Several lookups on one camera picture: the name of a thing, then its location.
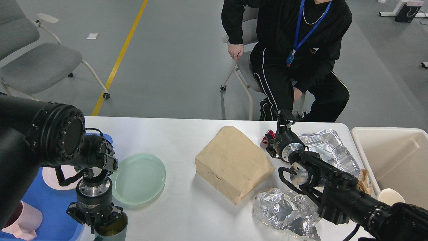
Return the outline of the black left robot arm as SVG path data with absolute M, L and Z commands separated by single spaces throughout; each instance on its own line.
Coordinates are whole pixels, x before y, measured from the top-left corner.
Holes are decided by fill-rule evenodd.
M 85 117 L 72 105 L 1 93 L 1 228 L 11 218 L 41 167 L 56 171 L 61 186 L 78 181 L 67 213 L 91 231 L 123 215 L 112 202 L 110 175 L 119 167 L 113 145 L 100 132 L 86 133 Z

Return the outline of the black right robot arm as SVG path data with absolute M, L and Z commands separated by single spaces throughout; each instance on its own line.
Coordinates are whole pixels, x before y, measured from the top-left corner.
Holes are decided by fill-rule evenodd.
M 349 220 L 356 223 L 345 240 L 361 226 L 370 233 L 372 241 L 428 239 L 426 209 L 401 202 L 389 206 L 360 191 L 356 177 L 308 150 L 291 130 L 295 122 L 291 111 L 278 111 L 277 131 L 274 138 L 266 134 L 266 149 L 273 158 L 290 163 L 290 168 L 278 169 L 280 180 L 296 193 L 307 195 L 317 205 L 320 218 L 336 225 Z

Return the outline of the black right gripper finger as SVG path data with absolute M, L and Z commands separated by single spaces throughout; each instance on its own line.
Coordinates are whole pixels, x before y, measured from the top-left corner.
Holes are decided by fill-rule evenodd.
M 277 113 L 277 132 L 291 131 L 291 126 L 295 124 L 296 117 L 292 111 L 282 109 Z

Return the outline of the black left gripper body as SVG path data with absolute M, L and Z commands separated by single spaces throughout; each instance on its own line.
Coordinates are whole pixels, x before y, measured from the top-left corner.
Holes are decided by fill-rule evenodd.
M 69 208 L 78 208 L 86 216 L 87 225 L 90 225 L 91 216 L 99 216 L 99 225 L 110 225 L 121 218 L 123 208 L 112 202 L 112 180 L 107 179 L 98 186 L 87 184 L 86 178 L 79 181 L 76 187 L 77 201 L 72 202 Z

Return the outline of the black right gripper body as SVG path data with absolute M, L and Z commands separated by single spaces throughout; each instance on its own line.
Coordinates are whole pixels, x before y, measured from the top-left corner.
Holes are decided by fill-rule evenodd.
M 272 143 L 266 147 L 272 158 L 281 159 L 288 163 L 296 153 L 303 152 L 305 145 L 292 131 L 277 133 Z

